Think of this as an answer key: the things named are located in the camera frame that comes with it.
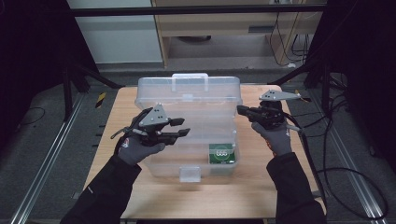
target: person's right hand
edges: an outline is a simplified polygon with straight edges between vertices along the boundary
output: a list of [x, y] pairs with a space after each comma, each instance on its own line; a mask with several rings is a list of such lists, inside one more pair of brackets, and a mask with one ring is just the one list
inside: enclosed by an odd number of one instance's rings
[[290, 133], [286, 125], [285, 121], [275, 129], [265, 130], [258, 122], [252, 122], [251, 128], [265, 139], [274, 156], [280, 156], [291, 152]]

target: table top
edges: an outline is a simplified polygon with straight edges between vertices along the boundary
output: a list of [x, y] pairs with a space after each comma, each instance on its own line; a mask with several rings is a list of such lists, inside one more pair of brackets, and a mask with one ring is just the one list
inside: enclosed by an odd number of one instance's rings
[[[259, 105], [259, 96], [278, 86], [241, 85], [243, 105]], [[134, 105], [137, 87], [119, 90], [97, 149], [86, 186], [106, 164], [118, 137], [110, 136], [129, 126], [140, 113]], [[285, 101], [283, 110], [289, 113]], [[255, 133], [244, 116], [235, 115], [240, 160], [231, 176], [206, 176], [199, 183], [180, 183], [178, 177], [154, 177], [140, 162], [142, 172], [134, 182], [131, 200], [123, 218], [270, 218], [276, 215], [276, 188], [265, 167], [273, 158], [264, 140]], [[291, 147], [297, 154], [310, 182], [318, 187], [304, 154], [297, 132], [290, 131]]]

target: person's left hand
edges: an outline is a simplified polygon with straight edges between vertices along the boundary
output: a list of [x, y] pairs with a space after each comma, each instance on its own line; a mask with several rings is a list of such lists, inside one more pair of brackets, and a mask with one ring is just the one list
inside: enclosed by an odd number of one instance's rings
[[143, 110], [138, 116], [134, 117], [130, 126], [130, 131], [120, 138], [115, 153], [126, 163], [134, 166], [151, 154], [158, 153], [165, 148], [165, 143], [159, 143], [152, 147], [143, 146], [140, 135], [133, 133], [132, 129], [137, 129], [139, 122], [149, 113], [150, 110]]

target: gray carpet floor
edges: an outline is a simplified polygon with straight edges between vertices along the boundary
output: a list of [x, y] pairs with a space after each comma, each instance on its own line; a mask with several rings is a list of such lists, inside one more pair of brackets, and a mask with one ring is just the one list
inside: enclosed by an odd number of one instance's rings
[[[262, 36], [245, 38], [236, 36], [233, 39], [213, 36], [207, 42], [191, 42], [175, 38], [172, 45], [166, 68], [148, 67], [117, 73], [103, 71], [102, 75], [127, 86], [136, 85], [140, 77], [169, 77], [179, 72], [207, 72], [214, 77], [239, 77], [242, 83], [267, 83], [285, 76], [292, 70], [276, 64]], [[41, 220], [37, 222], [46, 223], [45, 220], [54, 220], [56, 223], [74, 204], [76, 201], [74, 196], [82, 191], [100, 135], [117, 94], [117, 90], [112, 90], [94, 79], [88, 78], [88, 80], [92, 85], [88, 93], [78, 93], [73, 90], [74, 99], [83, 97], [81, 109], [35, 201], [29, 216], [31, 221]], [[296, 119], [301, 126], [306, 126], [320, 119], [322, 115], [314, 100], [319, 95], [320, 86], [306, 90], [302, 85], [303, 80], [304, 75], [298, 76], [282, 88], [290, 92], [297, 90], [306, 99], [306, 101], [288, 101], [290, 113], [297, 116]], [[95, 108], [98, 96], [102, 92], [106, 92], [106, 98], [100, 108]], [[331, 97], [335, 98], [340, 93], [333, 90]], [[31, 107], [32, 109], [26, 113], [21, 122], [21, 127], [10, 140], [7, 150], [1, 152], [0, 223], [8, 223], [15, 213], [63, 124], [62, 85], [39, 93]], [[383, 192], [389, 204], [389, 214], [385, 223], [396, 223], [396, 199], [393, 196], [396, 189], [396, 175], [383, 158], [373, 157], [370, 154], [367, 136], [361, 130], [349, 102], [335, 110], [332, 118], [332, 127], [341, 136], [342, 143], [358, 170], [373, 180]], [[324, 147], [324, 136], [321, 134], [325, 129], [324, 121], [304, 128], [308, 136], [309, 151], [317, 170], [323, 168], [324, 155], [327, 167], [344, 166], [342, 155], [337, 150], [338, 143], [331, 136], [328, 137]], [[356, 176], [351, 177], [348, 172], [328, 172], [327, 175], [336, 196], [353, 211], [365, 215], [361, 198], [356, 193], [359, 191], [359, 186], [351, 184], [351, 179]], [[318, 176], [325, 191], [329, 193], [324, 174], [320, 173]], [[372, 187], [369, 188], [380, 207], [384, 208], [380, 195]], [[382, 223], [352, 214], [330, 193], [326, 199], [329, 223]]]

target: desk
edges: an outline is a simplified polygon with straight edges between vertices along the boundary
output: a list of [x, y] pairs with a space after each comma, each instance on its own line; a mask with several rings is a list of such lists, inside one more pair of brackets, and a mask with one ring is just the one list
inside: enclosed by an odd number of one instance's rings
[[[244, 105], [258, 106], [259, 96], [270, 86], [241, 85]], [[134, 105], [137, 87], [122, 88], [93, 160], [86, 185], [102, 169], [118, 141], [110, 136], [128, 126], [140, 110]], [[289, 112], [283, 103], [285, 112]], [[131, 200], [124, 218], [270, 218], [276, 215], [276, 188], [265, 166], [273, 158], [264, 140], [250, 128], [250, 122], [236, 115], [241, 159], [233, 175], [204, 177], [200, 183], [180, 183], [178, 177], [153, 177], [143, 162], [142, 172], [134, 182]], [[291, 146], [310, 181], [317, 190], [302, 144], [296, 132], [291, 133]]]
[[[151, 0], [154, 7], [268, 5], [270, 0]], [[327, 0], [293, 0], [293, 4], [324, 4]], [[271, 44], [279, 63], [287, 60], [286, 53], [295, 35], [314, 34], [321, 12], [233, 13], [197, 15], [157, 15], [157, 34], [163, 63], [166, 66], [171, 37], [205, 35], [269, 35], [274, 26]]]

